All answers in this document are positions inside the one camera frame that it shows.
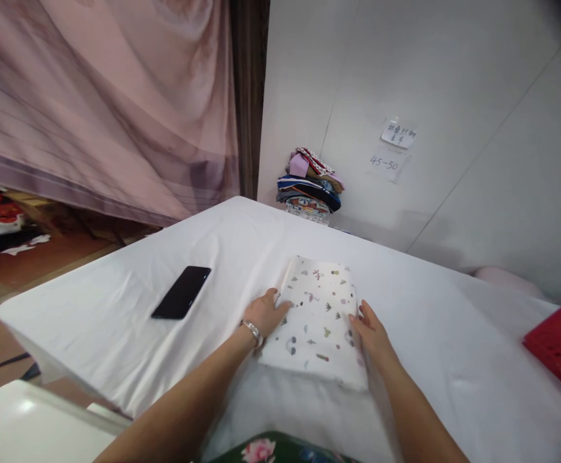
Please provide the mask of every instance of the black smartphone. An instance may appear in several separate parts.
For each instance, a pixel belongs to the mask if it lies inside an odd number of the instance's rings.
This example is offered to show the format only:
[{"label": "black smartphone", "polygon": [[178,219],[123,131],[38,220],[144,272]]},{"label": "black smartphone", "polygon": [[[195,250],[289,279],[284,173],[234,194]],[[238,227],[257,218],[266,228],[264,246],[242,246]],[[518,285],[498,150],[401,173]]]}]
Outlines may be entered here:
[{"label": "black smartphone", "polygon": [[182,320],[190,310],[210,272],[211,269],[206,267],[186,267],[160,305],[156,307],[152,318]]}]

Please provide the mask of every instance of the floral skirt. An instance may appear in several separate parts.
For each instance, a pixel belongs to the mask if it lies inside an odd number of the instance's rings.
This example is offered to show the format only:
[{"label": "floral skirt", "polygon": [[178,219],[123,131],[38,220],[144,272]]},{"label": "floral skirt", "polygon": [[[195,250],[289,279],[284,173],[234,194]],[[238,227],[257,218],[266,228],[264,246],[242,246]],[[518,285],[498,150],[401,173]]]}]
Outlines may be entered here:
[{"label": "floral skirt", "polygon": [[337,452],[314,446],[305,440],[270,431],[254,436],[209,463],[358,463]]}]

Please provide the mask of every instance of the pink flower print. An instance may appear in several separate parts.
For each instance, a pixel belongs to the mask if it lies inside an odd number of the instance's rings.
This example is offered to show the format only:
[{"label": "pink flower print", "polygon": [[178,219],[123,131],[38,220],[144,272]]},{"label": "pink flower print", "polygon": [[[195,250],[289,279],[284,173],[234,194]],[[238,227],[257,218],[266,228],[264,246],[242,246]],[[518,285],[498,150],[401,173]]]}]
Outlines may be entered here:
[{"label": "pink flower print", "polygon": [[258,463],[267,462],[274,463],[276,457],[274,455],[274,448],[276,447],[275,442],[271,442],[269,439],[258,439],[252,441],[242,450],[242,458],[246,463]]}]

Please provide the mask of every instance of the pink pillow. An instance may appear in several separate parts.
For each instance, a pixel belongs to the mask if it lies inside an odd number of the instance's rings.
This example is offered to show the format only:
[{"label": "pink pillow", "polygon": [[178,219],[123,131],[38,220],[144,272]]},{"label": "pink pillow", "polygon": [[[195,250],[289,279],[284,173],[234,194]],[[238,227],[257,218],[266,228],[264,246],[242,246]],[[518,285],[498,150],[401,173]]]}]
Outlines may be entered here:
[{"label": "pink pillow", "polygon": [[475,272],[474,276],[480,280],[487,281],[494,286],[509,287],[515,289],[516,291],[520,291],[527,296],[544,300],[546,299],[542,291],[533,283],[523,280],[521,277],[518,277],[507,270],[497,267],[482,267]]}]

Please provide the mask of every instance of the paper sign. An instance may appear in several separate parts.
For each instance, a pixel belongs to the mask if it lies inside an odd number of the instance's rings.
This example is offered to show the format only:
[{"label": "paper sign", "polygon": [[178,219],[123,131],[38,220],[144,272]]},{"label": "paper sign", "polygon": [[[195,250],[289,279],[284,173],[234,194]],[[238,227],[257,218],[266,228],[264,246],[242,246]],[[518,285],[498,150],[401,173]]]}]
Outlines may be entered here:
[{"label": "paper sign", "polygon": [[415,124],[401,122],[398,118],[388,118],[383,135],[381,135],[381,140],[400,148],[408,148],[415,141],[416,135],[417,128]]},{"label": "paper sign", "polygon": [[370,158],[367,172],[383,176],[387,181],[398,183],[398,177],[405,165],[411,160],[406,151],[390,146],[379,147]]}]

